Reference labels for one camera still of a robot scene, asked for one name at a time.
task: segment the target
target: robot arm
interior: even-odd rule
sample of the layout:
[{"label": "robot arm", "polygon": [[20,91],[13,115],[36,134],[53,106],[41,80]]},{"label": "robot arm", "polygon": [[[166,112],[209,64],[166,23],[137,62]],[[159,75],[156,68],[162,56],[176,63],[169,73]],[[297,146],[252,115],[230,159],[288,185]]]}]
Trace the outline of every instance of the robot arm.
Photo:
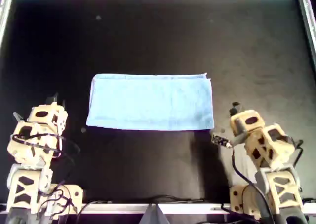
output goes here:
[{"label": "robot arm", "polygon": [[82,207],[79,186],[51,183],[50,164],[62,153],[61,134],[67,117],[64,107],[53,101],[33,107],[26,121],[18,121],[7,147],[17,162],[7,178],[7,224],[21,220],[49,224],[61,215],[76,214]]},{"label": "robot arm", "polygon": [[230,112],[235,138],[230,141],[212,134],[212,141],[232,149],[244,143],[247,155],[257,168],[257,184],[237,170],[233,152],[233,167],[249,184],[231,187],[231,210],[270,224],[287,224],[291,218],[295,223],[307,224],[302,213],[300,180],[294,167],[288,164],[295,151],[293,139],[278,124],[265,126],[256,111],[241,111],[239,103],[233,106]]}]

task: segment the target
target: wire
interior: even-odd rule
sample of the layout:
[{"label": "wire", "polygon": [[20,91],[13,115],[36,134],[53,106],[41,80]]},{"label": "wire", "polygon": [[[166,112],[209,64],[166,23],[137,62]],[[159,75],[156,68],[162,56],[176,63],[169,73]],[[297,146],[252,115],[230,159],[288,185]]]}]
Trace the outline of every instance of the wire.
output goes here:
[{"label": "wire", "polygon": [[75,224],[78,224],[78,223],[79,223],[79,218],[80,218],[82,212],[83,212],[90,204],[94,204],[94,203],[104,203],[104,201],[101,201],[101,200],[92,201],[92,202],[89,202],[89,203],[87,203],[86,205],[84,205],[84,207],[83,207],[83,208],[78,212],[78,214],[77,214],[77,219],[76,219]]},{"label": "wire", "polygon": [[301,145],[304,143],[304,141],[302,139],[300,139],[298,141],[298,143],[295,143],[293,138],[291,137],[291,140],[293,142],[293,145],[295,147],[295,150],[299,150],[300,152],[298,153],[297,157],[295,158],[295,161],[293,162],[293,167],[295,167],[298,163],[298,161],[300,160],[301,156],[303,155],[303,148],[301,147]]},{"label": "wire", "polygon": [[18,143],[25,144],[25,145],[32,146],[32,147],[36,147],[36,148],[41,148],[41,149],[48,150],[48,151],[53,151],[53,152],[56,152],[56,153],[58,153],[58,154],[61,154],[61,153],[62,153],[62,154],[71,162],[73,168],[68,172],[68,174],[65,176],[65,178],[58,184],[58,186],[60,186],[60,185],[64,184],[65,181],[66,181],[66,179],[68,179],[68,177],[71,175],[71,173],[72,173],[72,171],[73,171],[73,169],[74,169],[74,167],[75,167],[75,162],[74,162],[74,160],[73,160],[66,152],[64,152],[64,151],[61,151],[61,150],[59,150],[59,149],[53,149],[53,148],[50,148],[50,147],[45,147],[45,146],[42,146],[42,145],[40,145],[40,144],[34,144],[34,143],[30,143],[30,142],[24,141],[24,140],[27,140],[27,139],[38,138],[38,137],[42,137],[42,136],[52,136],[52,137],[55,137],[55,138],[57,138],[57,139],[60,138],[60,139],[62,139],[62,140],[68,141],[68,142],[69,142],[70,144],[72,144],[72,145],[74,146],[74,148],[77,150],[77,154],[80,153],[80,148],[79,148],[79,146],[78,146],[76,143],[72,142],[71,140],[68,140],[68,139],[66,139],[66,138],[63,137],[63,136],[56,135],[56,134],[44,133],[44,134],[35,134],[35,135],[30,135],[30,136],[21,136],[21,135],[19,135],[19,134],[14,134],[14,135],[12,135],[12,140],[14,140],[14,141],[16,141],[16,142],[18,142]]},{"label": "wire", "polygon": [[242,219],[250,220],[250,221],[253,221],[255,223],[260,223],[258,220],[254,219],[253,216],[251,216],[251,215],[248,215],[246,213],[237,213],[237,212],[234,212],[234,211],[229,210],[227,208],[224,208],[224,204],[223,203],[221,205],[221,209],[224,210],[225,212],[229,213],[229,214],[233,214],[233,215],[239,216]]},{"label": "wire", "polygon": [[[67,186],[65,186],[65,185],[62,185],[62,186],[67,190],[68,195],[69,195],[69,198],[71,199],[70,191],[69,191],[69,189],[67,188]],[[66,220],[65,220],[65,224],[66,224],[67,221],[68,221],[68,217],[69,217],[69,213],[70,213],[70,206],[71,206],[71,205],[68,206],[68,214],[67,214],[67,217],[66,217]],[[77,213],[77,208],[76,208],[75,206],[73,206],[73,209],[74,209],[74,211]]]},{"label": "wire", "polygon": [[303,204],[305,204],[305,203],[315,203],[316,199],[314,199],[314,198],[303,198],[302,202],[303,202]]},{"label": "wire", "polygon": [[37,214],[36,214],[36,220],[39,219],[40,210],[42,209],[42,207],[44,206],[45,203],[48,203],[48,202],[51,202],[51,201],[55,201],[55,202],[56,202],[56,201],[59,201],[62,197],[64,197],[64,192],[63,192],[63,190],[61,190],[61,189],[58,189],[58,190],[56,190],[55,192],[52,192],[52,193],[50,193],[50,194],[47,194],[46,197],[50,197],[50,196],[52,196],[54,193],[56,193],[56,192],[58,192],[58,191],[61,191],[61,194],[60,194],[59,198],[51,198],[51,199],[48,199],[48,200],[46,200],[45,202],[43,202],[43,203],[40,205],[39,210],[38,210],[38,212],[37,212]]},{"label": "wire", "polygon": [[23,139],[29,139],[28,137],[19,136],[18,134],[12,135],[12,140],[15,141],[15,142],[17,142],[17,143],[25,144],[25,145],[28,145],[28,146],[32,146],[32,147],[36,147],[36,148],[40,148],[40,149],[44,149],[44,150],[48,150],[48,151],[53,151],[53,152],[57,152],[57,153],[62,153],[62,151],[60,151],[60,150],[58,150],[58,149],[53,149],[53,148],[50,148],[50,147],[45,147],[45,146],[40,145],[40,144],[33,144],[33,143],[30,143],[30,142],[21,140],[21,138],[23,138]]},{"label": "wire", "polygon": [[261,192],[261,190],[259,190],[259,188],[250,180],[248,179],[246,176],[244,176],[236,167],[236,164],[235,164],[235,149],[233,148],[233,154],[232,154],[232,164],[233,164],[233,169],[235,170],[235,172],[240,176],[242,177],[245,181],[247,181],[248,184],[250,184],[252,187],[254,187],[254,189],[260,194],[262,200],[264,201],[265,203],[265,206],[266,206],[266,209],[267,211],[269,212],[269,216],[271,218],[271,221],[272,221],[272,224],[275,223],[274,219],[273,219],[273,215],[272,215],[272,212],[271,212],[271,209],[269,207],[269,204],[268,204],[268,201],[265,197],[265,195]]},{"label": "wire", "polygon": [[165,203],[195,203],[195,202],[205,202],[203,199],[189,199],[189,198],[179,198],[172,195],[162,194],[156,195],[153,197],[146,198],[145,201],[147,203],[162,203],[161,199],[170,199],[172,201]]},{"label": "wire", "polygon": [[242,193],[241,193],[241,205],[242,205],[242,213],[245,213],[245,207],[243,205],[243,194],[245,193],[246,189],[249,187],[249,185],[247,185],[243,190],[242,190]]},{"label": "wire", "polygon": [[[12,139],[33,139],[33,138],[38,138],[38,137],[42,137],[42,136],[52,136],[52,137],[55,137],[57,139],[61,139],[61,140],[64,140],[68,143],[70,143],[71,145],[73,145],[73,147],[77,150],[77,153],[80,153],[80,148],[79,146],[69,140],[69,139],[66,139],[65,137],[61,136],[61,135],[58,135],[58,134],[50,134],[50,133],[44,133],[44,134],[34,134],[34,135],[29,135],[29,136],[21,136],[19,134],[14,134],[12,135]],[[22,144],[26,144],[26,145],[30,145],[30,146],[34,146],[34,147],[38,147],[38,148],[42,148],[42,149],[46,149],[46,150],[49,150],[49,151],[54,151],[54,152],[58,152],[58,153],[61,153],[61,151],[59,149],[52,149],[52,148],[47,148],[45,146],[42,146],[42,145],[39,145],[39,144],[33,144],[33,143],[29,143],[27,141],[23,141],[23,140],[19,140],[19,141],[16,141],[18,143],[22,143]]]}]

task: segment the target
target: blue towel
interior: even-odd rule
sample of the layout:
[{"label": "blue towel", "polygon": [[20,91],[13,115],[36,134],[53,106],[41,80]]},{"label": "blue towel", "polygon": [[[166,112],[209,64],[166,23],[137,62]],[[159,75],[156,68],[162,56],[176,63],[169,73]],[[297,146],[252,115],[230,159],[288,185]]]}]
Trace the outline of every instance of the blue towel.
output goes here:
[{"label": "blue towel", "polygon": [[202,75],[98,74],[86,124],[130,130],[214,128],[212,90]]}]

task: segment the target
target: light blue cloth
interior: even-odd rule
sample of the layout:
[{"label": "light blue cloth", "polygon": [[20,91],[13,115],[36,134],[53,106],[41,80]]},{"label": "light blue cloth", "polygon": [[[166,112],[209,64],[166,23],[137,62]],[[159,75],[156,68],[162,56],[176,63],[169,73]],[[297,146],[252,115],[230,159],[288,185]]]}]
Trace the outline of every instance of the light blue cloth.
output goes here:
[{"label": "light blue cloth", "polygon": [[214,128],[212,89],[201,75],[98,74],[86,124],[130,130]]}]

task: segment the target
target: black tabletop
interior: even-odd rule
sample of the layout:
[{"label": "black tabletop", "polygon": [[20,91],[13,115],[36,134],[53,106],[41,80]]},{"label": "black tabletop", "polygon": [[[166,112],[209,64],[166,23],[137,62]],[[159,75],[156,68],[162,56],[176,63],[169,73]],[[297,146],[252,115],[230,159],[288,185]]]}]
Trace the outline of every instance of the black tabletop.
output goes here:
[{"label": "black tabletop", "polygon": [[[304,194],[316,194],[315,81],[296,0],[13,0],[0,70],[0,202],[13,163],[6,152],[16,125],[12,113],[27,117],[55,92],[69,114],[63,135],[81,147],[67,182],[85,189],[86,200],[169,194],[229,201],[208,131],[86,127],[98,73],[207,72],[216,128],[231,135],[228,109],[240,101],[267,124],[278,122],[304,139],[298,172]],[[58,182],[70,165],[61,160],[53,168]]]}]

